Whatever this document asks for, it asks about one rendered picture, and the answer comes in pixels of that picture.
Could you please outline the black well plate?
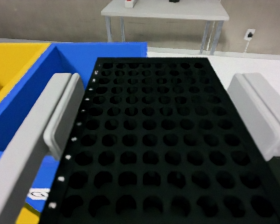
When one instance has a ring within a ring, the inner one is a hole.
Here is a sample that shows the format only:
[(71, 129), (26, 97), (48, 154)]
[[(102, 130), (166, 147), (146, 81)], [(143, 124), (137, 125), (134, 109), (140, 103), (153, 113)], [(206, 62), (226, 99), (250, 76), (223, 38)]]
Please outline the black well plate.
[(97, 57), (37, 224), (280, 224), (208, 57)]

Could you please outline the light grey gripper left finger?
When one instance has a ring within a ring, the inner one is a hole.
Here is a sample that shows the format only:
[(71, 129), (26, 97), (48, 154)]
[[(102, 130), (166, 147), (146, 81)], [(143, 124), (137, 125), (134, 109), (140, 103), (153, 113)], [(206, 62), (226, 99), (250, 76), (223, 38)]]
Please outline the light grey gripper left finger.
[(0, 158), (0, 224), (16, 224), (45, 157), (60, 161), (85, 89), (55, 73)]

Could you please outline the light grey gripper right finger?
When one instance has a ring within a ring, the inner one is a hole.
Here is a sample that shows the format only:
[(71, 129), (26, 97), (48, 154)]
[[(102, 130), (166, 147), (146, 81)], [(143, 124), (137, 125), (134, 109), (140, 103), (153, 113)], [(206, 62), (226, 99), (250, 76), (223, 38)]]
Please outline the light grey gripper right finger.
[(235, 73), (226, 91), (266, 161), (280, 156), (280, 94), (261, 73)]

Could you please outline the yellow recycle bin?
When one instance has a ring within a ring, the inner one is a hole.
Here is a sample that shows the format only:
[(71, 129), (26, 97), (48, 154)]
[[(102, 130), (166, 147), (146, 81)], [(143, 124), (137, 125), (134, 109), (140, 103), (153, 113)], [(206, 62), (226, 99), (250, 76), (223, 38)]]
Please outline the yellow recycle bin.
[[(51, 44), (0, 43), (0, 105)], [(39, 215), (40, 212), (37, 209), (25, 202), (16, 224), (36, 224)]]

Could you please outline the blue bin with label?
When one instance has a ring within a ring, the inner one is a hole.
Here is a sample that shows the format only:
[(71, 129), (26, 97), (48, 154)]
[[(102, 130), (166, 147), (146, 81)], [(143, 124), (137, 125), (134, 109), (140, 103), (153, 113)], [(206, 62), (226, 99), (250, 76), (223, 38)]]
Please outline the blue bin with label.
[[(78, 73), (84, 89), (97, 57), (148, 57), (142, 43), (52, 43), (0, 105), (0, 157), (55, 73)], [(59, 162), (45, 157), (27, 202), (41, 212)]]

